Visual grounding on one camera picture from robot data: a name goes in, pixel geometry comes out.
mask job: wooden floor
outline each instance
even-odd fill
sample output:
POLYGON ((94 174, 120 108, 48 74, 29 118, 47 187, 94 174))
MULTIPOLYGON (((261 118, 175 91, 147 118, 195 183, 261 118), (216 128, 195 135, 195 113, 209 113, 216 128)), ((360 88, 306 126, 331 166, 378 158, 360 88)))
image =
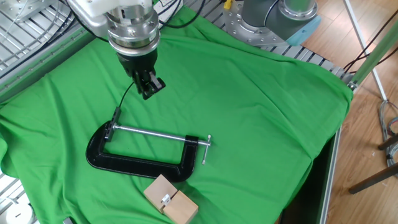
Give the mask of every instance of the wooden floor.
MULTIPOLYGON (((361 47, 343 0, 317 2, 323 20, 304 46, 344 67, 360 53, 361 47)), ((398 9, 398 0, 352 0, 351 3, 368 42, 398 9)), ((398 104, 398 53, 376 69, 387 97, 398 104)), ((382 143, 378 116, 381 102, 373 76, 369 75, 357 90, 343 125, 327 223, 398 223, 398 178, 391 177, 356 195, 348 193, 348 187, 387 167, 385 152, 377 149, 382 143)), ((396 116, 398 111, 387 110, 387 122, 396 116)))

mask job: metal pole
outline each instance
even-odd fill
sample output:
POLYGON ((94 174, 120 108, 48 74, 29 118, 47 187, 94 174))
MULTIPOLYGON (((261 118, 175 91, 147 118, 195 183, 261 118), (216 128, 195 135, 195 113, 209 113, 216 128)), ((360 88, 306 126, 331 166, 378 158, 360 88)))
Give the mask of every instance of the metal pole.
MULTIPOLYGON (((176 136, 176 135, 173 135, 173 134, 159 133, 157 131, 149 131, 149 130, 140 129, 140 128, 119 126, 117 124, 115 124, 113 126, 113 128, 114 129, 125 130, 125 131, 132 131, 132 132, 135 132, 135 133, 148 134, 148 135, 151 135, 151 136, 157 136, 157 137, 162 137, 162 138, 174 139, 174 140, 178 140, 178 141, 185 141, 185 137, 176 136)), ((210 142, 202 141, 202 140, 199 140, 198 144, 201 144, 202 146, 211 146, 210 142)))
POLYGON ((380 41, 376 48, 372 51, 366 61, 358 69, 353 77, 353 81, 356 84, 360 84, 369 72, 377 65, 380 59, 387 53, 387 51, 397 42, 398 40, 398 21, 391 27, 390 31, 380 41))
MULTIPOLYGON (((357 36, 357 38, 359 40, 359 44, 361 44, 362 49, 365 49, 366 42, 365 42, 365 39, 363 37, 362 30, 359 27, 358 21, 356 20, 353 8, 351 7, 351 3, 350 3, 349 0, 344 0, 344 4, 346 6, 349 18, 351 19, 351 23, 353 24, 353 27, 354 27, 354 30, 355 30, 355 34, 356 34, 356 36, 357 36)), ((373 68, 372 72, 373 72, 374 81, 376 81, 377 87, 379 87, 381 98, 383 100, 387 100, 386 93, 384 92, 383 86, 381 85, 379 74, 377 73, 375 68, 373 68)))

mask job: metal frame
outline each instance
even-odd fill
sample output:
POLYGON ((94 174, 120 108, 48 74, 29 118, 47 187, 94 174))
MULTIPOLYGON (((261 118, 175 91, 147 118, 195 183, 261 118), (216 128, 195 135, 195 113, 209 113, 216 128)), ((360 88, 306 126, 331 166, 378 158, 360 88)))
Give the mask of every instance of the metal frame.
MULTIPOLYGON (((355 30, 355 34, 356 34, 356 36, 358 38, 359 44, 361 45, 362 49, 365 49, 367 45, 365 43, 365 39, 363 37, 362 30, 359 27, 358 21, 356 20, 355 13, 353 11, 351 3, 350 3, 349 0, 343 0, 343 2, 344 2, 344 5, 346 7, 346 10, 348 12, 349 19, 351 20, 351 23, 353 24, 353 27, 354 27, 354 30, 355 30)), ((380 78, 379 78, 379 74, 377 73, 375 68, 372 69, 372 73, 373 73, 374 81, 376 82, 376 85, 379 88, 379 91, 380 91, 380 94, 381 94, 381 98, 383 100, 387 100, 386 93, 384 92, 383 86, 382 86, 380 78)))

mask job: black c-clamp frame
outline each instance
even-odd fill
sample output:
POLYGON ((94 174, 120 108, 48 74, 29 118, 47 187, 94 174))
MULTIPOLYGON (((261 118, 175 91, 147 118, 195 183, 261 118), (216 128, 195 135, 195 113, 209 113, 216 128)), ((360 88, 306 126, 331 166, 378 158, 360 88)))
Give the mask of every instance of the black c-clamp frame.
POLYGON ((99 127, 91 137, 86 150, 86 158, 88 163, 93 167, 97 169, 153 179, 162 174, 171 182, 182 182, 187 180, 192 175, 199 144, 206 146, 205 155, 202 161, 202 164, 205 165, 207 150, 208 147, 211 146, 210 135, 208 136, 207 141, 201 141, 198 137, 194 136, 187 135, 185 138, 183 138, 180 136, 158 133, 155 131, 119 126, 117 122, 120 114, 121 109, 120 107, 117 107, 113 114, 112 120, 107 121, 101 127, 99 127), (104 152, 105 144, 112 140, 115 129, 184 141, 184 148, 180 163, 169 164, 166 162, 120 156, 104 152))

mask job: small metal clip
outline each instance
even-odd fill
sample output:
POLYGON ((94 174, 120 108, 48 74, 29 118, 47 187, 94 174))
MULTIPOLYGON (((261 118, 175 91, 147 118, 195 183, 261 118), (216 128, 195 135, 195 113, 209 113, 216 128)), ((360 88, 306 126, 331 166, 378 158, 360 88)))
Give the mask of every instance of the small metal clip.
POLYGON ((171 202, 171 198, 170 198, 170 196, 167 194, 166 196, 164 196, 163 197, 163 199, 162 199, 162 203, 166 206, 166 205, 168 205, 170 202, 171 202))

